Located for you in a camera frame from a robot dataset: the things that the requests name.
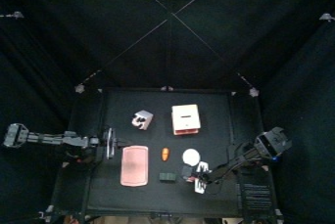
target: black backdrop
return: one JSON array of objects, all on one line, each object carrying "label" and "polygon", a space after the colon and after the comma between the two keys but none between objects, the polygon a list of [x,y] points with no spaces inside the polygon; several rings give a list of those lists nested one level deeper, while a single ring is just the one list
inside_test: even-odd
[{"label": "black backdrop", "polygon": [[[73,87],[260,90],[266,128],[295,147],[277,167],[292,223],[333,222],[335,0],[0,0],[1,125],[67,128]],[[48,204],[52,150],[0,151],[0,215]]]}]

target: black table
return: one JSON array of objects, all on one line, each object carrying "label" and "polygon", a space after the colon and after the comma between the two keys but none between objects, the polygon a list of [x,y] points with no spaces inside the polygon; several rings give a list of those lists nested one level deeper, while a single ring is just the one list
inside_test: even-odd
[{"label": "black table", "polygon": [[[189,104],[197,104],[201,128],[197,134],[175,136],[171,107]],[[146,130],[131,125],[140,110],[152,113]],[[182,153],[195,149],[209,168],[225,163],[228,147],[250,142],[262,132],[256,98],[223,91],[87,91],[73,107],[69,129],[91,136],[107,126],[115,128],[116,138],[148,147],[147,185],[120,185],[122,151],[91,171],[61,168],[52,199],[57,214],[242,216],[238,176],[232,173],[219,185],[206,187],[206,194],[197,194],[194,184],[181,178]],[[165,147],[170,149],[167,161],[161,160]],[[175,173],[177,182],[159,182],[159,172]]]}]

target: white box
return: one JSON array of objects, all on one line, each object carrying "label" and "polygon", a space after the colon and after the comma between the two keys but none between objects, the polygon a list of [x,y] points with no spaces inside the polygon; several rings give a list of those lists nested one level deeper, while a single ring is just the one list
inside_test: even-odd
[{"label": "white box", "polygon": [[199,119],[195,104],[173,106],[171,116],[174,135],[197,134]]}]

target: black curtain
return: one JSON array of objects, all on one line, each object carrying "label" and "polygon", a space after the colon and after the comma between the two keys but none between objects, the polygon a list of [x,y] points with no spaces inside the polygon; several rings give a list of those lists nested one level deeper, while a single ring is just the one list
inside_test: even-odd
[{"label": "black curtain", "polygon": [[[16,7],[1,1],[8,14]],[[75,89],[29,33],[25,21],[0,19],[0,129],[22,123],[33,132],[67,129]],[[49,205],[57,161],[52,148],[0,149],[0,223],[29,218]]]},{"label": "black curtain", "polygon": [[266,128],[280,125],[293,142],[274,170],[288,223],[335,219],[335,23],[324,22],[262,89]]}]

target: white plate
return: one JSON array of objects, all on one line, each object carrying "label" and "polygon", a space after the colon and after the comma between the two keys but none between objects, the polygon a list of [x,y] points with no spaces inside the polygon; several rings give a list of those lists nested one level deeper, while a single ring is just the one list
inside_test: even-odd
[{"label": "white plate", "polygon": [[199,154],[197,152],[197,150],[194,149],[187,149],[183,152],[183,163],[190,165],[190,166],[195,166],[199,162]]}]

